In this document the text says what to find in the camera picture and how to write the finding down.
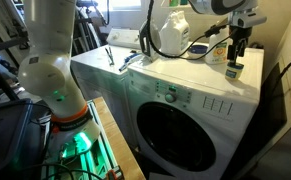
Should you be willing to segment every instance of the wooden table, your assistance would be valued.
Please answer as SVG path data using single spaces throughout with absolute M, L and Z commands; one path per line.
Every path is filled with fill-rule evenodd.
M 113 150 L 117 164 L 121 167 L 126 180 L 145 180 L 138 163 L 129 149 L 111 112 L 102 97 L 93 99 L 99 118 L 102 121 L 107 139 Z

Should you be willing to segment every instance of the front-loading washer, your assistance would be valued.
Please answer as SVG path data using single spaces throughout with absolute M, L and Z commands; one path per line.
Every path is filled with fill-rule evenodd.
M 260 99 L 263 50 L 246 49 L 238 81 L 226 64 L 158 59 L 128 68 L 140 151 L 177 179 L 220 179 Z

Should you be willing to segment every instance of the white bottle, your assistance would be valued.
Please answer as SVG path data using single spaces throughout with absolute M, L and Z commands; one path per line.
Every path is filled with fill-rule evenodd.
M 229 36 L 228 27 L 221 29 L 218 34 L 211 35 L 209 38 L 209 45 L 207 52 L 215 46 L 218 42 L 224 40 Z M 207 64 L 220 64 L 227 62 L 227 49 L 229 45 L 229 40 L 225 40 L 224 42 L 218 44 L 214 47 L 211 52 L 209 52 L 205 57 L 205 62 Z
M 168 55 L 180 55 L 189 41 L 189 25 L 185 20 L 184 11 L 171 12 L 159 35 L 161 52 Z

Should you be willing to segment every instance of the washer knob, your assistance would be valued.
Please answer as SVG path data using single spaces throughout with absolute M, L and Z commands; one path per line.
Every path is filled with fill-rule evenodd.
M 176 96 L 175 96 L 174 94 L 167 93 L 167 94 L 165 95 L 165 100 L 166 100 L 168 103 L 175 102 L 175 101 L 176 101 Z

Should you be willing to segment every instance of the washer door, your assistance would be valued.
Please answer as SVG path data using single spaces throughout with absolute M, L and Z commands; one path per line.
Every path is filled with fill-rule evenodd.
M 162 158 L 188 171 L 204 171 L 216 152 L 207 133 L 192 118 L 163 103 L 143 104 L 137 125 L 148 145 Z

